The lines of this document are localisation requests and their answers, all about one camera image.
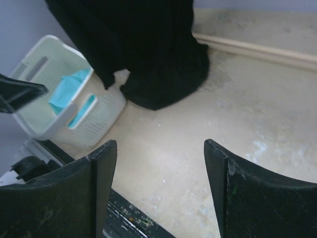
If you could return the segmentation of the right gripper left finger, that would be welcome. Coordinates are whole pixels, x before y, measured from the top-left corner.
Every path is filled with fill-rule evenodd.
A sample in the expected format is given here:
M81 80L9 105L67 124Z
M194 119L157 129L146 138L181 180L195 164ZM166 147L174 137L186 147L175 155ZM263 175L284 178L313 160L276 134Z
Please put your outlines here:
M3 238L101 238L117 161L110 140L64 166L31 155L13 164L0 188Z

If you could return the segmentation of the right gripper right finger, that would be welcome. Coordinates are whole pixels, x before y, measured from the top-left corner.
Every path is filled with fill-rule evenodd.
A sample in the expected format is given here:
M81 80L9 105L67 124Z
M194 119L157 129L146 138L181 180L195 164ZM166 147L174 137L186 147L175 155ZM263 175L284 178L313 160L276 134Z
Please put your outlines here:
M204 158L221 237L316 237L315 183L272 172L211 139Z

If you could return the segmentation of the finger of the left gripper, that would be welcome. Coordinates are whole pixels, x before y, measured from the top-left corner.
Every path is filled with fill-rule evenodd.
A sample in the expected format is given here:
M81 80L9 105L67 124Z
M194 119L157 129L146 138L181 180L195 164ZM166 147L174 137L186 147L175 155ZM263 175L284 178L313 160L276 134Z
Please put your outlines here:
M45 85L0 75L0 112L13 114L47 93Z

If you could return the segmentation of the teal t shirt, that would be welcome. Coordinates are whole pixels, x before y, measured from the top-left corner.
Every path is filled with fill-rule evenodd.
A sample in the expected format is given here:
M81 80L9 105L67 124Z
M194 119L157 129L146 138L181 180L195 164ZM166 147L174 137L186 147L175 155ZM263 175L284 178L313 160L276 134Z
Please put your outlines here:
M66 108L78 91L80 86L83 84L86 79L89 69L80 70L72 75L63 76L61 78L61 82L55 89L55 92L52 94L49 104L54 111L54 113L58 116L64 108ZM72 121L68 124L69 128L73 128L81 119L81 117L85 114L85 112L89 109L91 104L94 102L96 96L91 95L84 106L80 109L80 111L76 114L76 116L72 119Z

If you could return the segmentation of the black t shirt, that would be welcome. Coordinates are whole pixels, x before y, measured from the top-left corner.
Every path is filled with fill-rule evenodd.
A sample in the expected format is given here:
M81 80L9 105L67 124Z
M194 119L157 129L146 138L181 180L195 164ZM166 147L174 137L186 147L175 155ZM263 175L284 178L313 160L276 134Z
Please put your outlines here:
M192 34L191 0L49 0L49 11L105 88L128 70L124 97L150 110L194 93L207 79L208 46Z

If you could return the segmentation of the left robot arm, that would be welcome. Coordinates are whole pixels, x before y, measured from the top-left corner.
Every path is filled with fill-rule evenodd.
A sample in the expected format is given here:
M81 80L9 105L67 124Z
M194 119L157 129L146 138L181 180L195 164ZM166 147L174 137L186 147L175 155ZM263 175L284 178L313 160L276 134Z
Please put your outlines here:
M0 76L0 112L15 114L47 92L47 88L42 84L19 81L2 74ZM56 159L48 157L42 160L35 155L26 156L11 165L10 170L0 178L0 184L1 186L24 184L59 168L61 165Z

